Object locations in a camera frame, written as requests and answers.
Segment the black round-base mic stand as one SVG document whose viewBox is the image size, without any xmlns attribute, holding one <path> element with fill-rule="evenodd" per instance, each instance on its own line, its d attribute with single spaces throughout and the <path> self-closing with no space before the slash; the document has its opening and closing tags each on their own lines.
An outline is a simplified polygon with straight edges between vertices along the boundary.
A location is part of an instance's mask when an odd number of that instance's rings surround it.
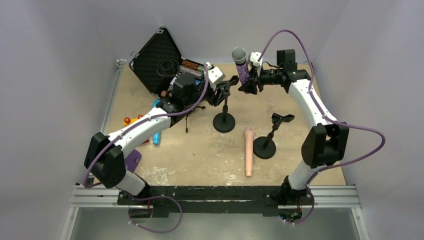
<svg viewBox="0 0 424 240">
<path fill-rule="evenodd" d="M 235 118 L 228 113 L 228 98 L 224 101 L 222 112 L 218 113 L 212 122 L 213 127 L 220 133 L 232 131 L 236 125 Z"/>
</svg>

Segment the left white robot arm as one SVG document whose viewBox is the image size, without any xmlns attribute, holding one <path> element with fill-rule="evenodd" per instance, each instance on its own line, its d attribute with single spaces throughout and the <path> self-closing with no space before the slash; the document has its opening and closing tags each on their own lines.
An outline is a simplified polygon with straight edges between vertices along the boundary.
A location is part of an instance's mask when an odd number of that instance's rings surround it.
<svg viewBox="0 0 424 240">
<path fill-rule="evenodd" d="M 207 71 L 200 79 L 191 73 L 174 77 L 165 97 L 143 117 L 115 132 L 97 132 L 91 137 L 84 160 L 87 172 L 108 189 L 139 195 L 148 184 L 126 167 L 125 159 L 154 134 L 177 124 L 201 102 L 216 107 L 227 99 L 230 87 L 239 78 L 235 75 L 230 80 L 224 78 L 217 70 Z"/>
</svg>

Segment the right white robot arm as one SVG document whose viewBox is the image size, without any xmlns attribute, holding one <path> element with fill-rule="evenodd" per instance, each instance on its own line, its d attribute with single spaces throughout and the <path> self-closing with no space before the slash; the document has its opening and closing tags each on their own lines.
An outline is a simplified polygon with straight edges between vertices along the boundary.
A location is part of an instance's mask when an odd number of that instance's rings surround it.
<svg viewBox="0 0 424 240">
<path fill-rule="evenodd" d="M 314 173 L 343 159 L 349 129 L 329 121 L 332 115 L 311 85 L 312 78 L 306 70 L 298 69 L 295 50 L 277 51 L 277 65 L 273 69 L 263 69 L 260 52 L 247 54 L 244 48 L 236 47 L 231 57 L 240 77 L 239 91 L 256 95 L 265 85 L 280 85 L 298 105 L 308 123 L 309 133 L 301 146 L 301 162 L 284 178 L 281 189 L 269 195 L 280 205 L 292 205 L 307 196 Z"/>
</svg>

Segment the purple glitter microphone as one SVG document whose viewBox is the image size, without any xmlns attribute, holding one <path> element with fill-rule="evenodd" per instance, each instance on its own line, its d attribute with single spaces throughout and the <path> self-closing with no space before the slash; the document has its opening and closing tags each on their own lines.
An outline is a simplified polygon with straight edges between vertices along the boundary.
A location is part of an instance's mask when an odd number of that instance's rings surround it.
<svg viewBox="0 0 424 240">
<path fill-rule="evenodd" d="M 247 56 L 246 50 L 240 46 L 235 47 L 231 53 L 239 76 L 239 81 L 242 85 L 247 84 L 250 77 Z"/>
</svg>

